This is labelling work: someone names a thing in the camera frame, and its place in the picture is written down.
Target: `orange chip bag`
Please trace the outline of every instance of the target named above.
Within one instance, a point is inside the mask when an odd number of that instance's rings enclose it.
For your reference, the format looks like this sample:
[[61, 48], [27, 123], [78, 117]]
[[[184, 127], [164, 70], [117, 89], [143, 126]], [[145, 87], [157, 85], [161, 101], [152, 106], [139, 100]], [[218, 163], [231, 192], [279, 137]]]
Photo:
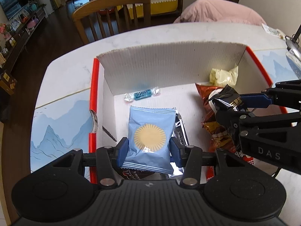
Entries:
[[[217, 148], [223, 148], [231, 153], [237, 155], [238, 157], [242, 158], [244, 161], [249, 162], [250, 164], [254, 164], [253, 157], [246, 156], [242, 152], [237, 152], [236, 148], [234, 146], [234, 143], [232, 142], [232, 139], [228, 132], [225, 130], [223, 126], [218, 124], [218, 122], [215, 119], [214, 111], [211, 109], [208, 99], [209, 95], [212, 91], [219, 89], [220, 87], [216, 86], [202, 86], [195, 84], [197, 87], [198, 93], [200, 94], [202, 100], [203, 100], [203, 107], [207, 113], [204, 121], [202, 122], [203, 128], [206, 129], [208, 133], [212, 135], [212, 138], [210, 140], [210, 147], [209, 152], [215, 152]], [[214, 176], [214, 169], [213, 167], [208, 167], [206, 172], [206, 179], [207, 181]]]

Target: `blue mountain illustration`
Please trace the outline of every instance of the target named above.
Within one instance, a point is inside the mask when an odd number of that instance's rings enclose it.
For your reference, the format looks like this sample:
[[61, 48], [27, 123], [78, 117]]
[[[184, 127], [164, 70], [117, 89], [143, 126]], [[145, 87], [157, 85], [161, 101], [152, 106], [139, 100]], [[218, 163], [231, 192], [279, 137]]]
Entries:
[[[92, 125], [89, 104], [84, 100], [75, 102], [72, 109], [56, 120], [41, 114], [32, 126], [31, 171], [40, 169], [74, 148], [81, 148], [87, 153]], [[90, 177], [87, 168], [85, 177]]]
[[262, 56], [262, 64], [274, 83], [301, 78], [301, 70], [285, 55], [285, 52], [286, 49], [275, 50]]

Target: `tv cabinet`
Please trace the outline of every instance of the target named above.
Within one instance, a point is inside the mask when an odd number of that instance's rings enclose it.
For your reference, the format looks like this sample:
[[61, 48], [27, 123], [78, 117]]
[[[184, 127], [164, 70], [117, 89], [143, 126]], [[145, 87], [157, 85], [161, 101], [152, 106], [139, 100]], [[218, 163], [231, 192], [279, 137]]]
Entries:
[[[32, 19], [33, 16], [36, 16], [39, 19], [39, 23], [34, 27], [34, 30], [30, 32], [30, 34], [27, 33], [27, 23]], [[7, 56], [5, 57], [6, 62], [2, 66], [2, 69], [7, 70], [9, 73], [12, 71], [19, 55], [23, 51], [26, 43], [36, 30], [36, 28], [39, 26], [41, 21], [45, 18], [46, 14], [44, 12], [44, 9], [42, 7], [38, 8], [36, 11], [34, 11], [30, 16], [29, 19], [26, 21], [25, 24], [21, 24], [13, 38], [16, 40], [16, 44], [9, 49], [9, 52]]]

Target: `sun logo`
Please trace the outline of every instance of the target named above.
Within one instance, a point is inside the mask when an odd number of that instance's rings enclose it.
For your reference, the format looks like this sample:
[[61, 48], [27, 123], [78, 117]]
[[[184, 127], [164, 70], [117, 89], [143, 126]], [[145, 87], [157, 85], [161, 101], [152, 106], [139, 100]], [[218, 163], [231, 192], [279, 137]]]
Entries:
[[153, 124], [144, 124], [134, 134], [134, 143], [141, 150], [146, 147], [155, 152], [161, 149], [165, 142], [165, 132]]

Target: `mountain print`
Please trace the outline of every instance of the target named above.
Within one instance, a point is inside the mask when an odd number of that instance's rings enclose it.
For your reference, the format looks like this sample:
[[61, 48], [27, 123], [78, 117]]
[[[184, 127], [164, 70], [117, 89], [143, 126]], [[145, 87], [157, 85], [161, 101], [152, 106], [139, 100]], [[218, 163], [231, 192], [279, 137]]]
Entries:
[[276, 82], [301, 79], [301, 68], [286, 56], [287, 49], [255, 51], [255, 54], [267, 73], [273, 87]]
[[[89, 95], [90, 91], [85, 90], [35, 109], [30, 143], [32, 172], [74, 148], [88, 152], [93, 126]], [[85, 177], [90, 178], [87, 167]]]

